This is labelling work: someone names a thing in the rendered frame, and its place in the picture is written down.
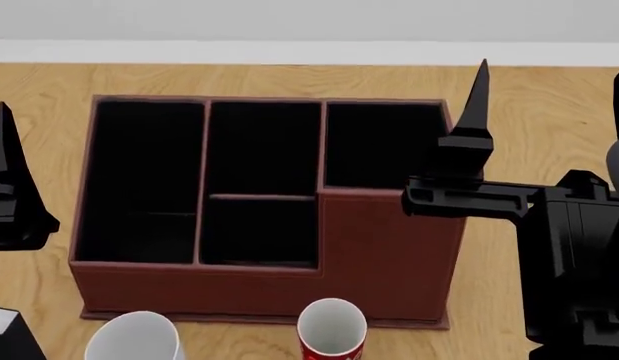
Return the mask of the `brown leather desk caddy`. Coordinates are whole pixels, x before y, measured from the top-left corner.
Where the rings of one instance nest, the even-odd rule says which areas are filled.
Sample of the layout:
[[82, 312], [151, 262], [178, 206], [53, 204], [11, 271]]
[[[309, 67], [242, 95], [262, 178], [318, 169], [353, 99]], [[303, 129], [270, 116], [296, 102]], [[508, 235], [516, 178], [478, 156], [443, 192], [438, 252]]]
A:
[[465, 221], [401, 194], [441, 100], [94, 98], [69, 266], [86, 319], [294, 323], [322, 298], [444, 329]]

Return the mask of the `red mug white inside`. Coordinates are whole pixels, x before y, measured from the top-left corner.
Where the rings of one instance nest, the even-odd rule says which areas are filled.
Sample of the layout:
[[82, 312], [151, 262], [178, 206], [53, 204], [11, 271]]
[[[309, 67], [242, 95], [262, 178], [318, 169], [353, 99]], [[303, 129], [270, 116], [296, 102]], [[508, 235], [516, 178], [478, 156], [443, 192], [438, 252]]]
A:
[[347, 300], [312, 302], [299, 315], [296, 330], [302, 360], [362, 360], [367, 320]]

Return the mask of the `white ceramic mug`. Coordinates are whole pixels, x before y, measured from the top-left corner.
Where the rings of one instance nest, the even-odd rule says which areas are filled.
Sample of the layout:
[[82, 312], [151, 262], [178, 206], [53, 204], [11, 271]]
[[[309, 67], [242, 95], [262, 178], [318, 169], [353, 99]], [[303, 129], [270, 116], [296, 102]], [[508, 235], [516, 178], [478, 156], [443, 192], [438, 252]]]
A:
[[134, 311], [101, 326], [88, 342], [84, 360], [186, 360], [186, 357], [174, 323], [152, 311]]

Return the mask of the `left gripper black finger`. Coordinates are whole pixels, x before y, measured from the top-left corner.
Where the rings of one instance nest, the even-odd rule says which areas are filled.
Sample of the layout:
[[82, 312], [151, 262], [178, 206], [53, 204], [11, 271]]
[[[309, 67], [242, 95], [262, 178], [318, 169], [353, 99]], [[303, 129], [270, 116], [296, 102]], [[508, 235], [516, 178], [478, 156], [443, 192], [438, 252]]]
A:
[[0, 251], [37, 251], [60, 222], [44, 206], [14, 116], [0, 103]]

